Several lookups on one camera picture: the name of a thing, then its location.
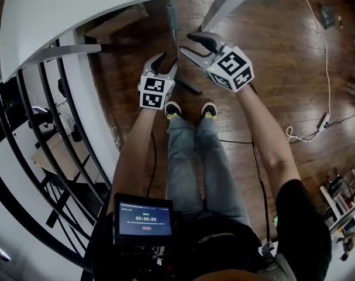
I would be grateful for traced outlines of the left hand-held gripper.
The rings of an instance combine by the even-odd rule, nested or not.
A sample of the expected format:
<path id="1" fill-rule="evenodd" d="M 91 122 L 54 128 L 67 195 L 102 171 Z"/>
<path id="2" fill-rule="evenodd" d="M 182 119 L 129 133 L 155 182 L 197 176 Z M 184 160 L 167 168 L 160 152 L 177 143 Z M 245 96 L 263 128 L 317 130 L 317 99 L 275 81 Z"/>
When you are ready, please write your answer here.
<path id="1" fill-rule="evenodd" d="M 172 95 L 175 77 L 178 73 L 178 59 L 175 59 L 167 74 L 156 74 L 166 57 L 166 52 L 159 53 L 144 64 L 144 72 L 140 77 L 140 108 L 161 110 Z"/>

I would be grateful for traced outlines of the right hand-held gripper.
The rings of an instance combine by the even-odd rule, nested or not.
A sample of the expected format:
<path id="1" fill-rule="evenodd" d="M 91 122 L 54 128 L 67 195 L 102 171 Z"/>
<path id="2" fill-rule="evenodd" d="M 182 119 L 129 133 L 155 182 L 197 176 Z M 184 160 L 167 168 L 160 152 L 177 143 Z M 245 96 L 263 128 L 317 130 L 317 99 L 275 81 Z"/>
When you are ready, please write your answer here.
<path id="1" fill-rule="evenodd" d="M 192 32 L 187 34 L 187 38 L 211 52 L 203 55 L 188 47 L 179 47 L 180 52 L 194 64 L 208 67 L 206 72 L 214 84 L 236 93 L 254 79 L 250 59 L 237 46 L 226 45 L 224 38 L 218 34 Z"/>

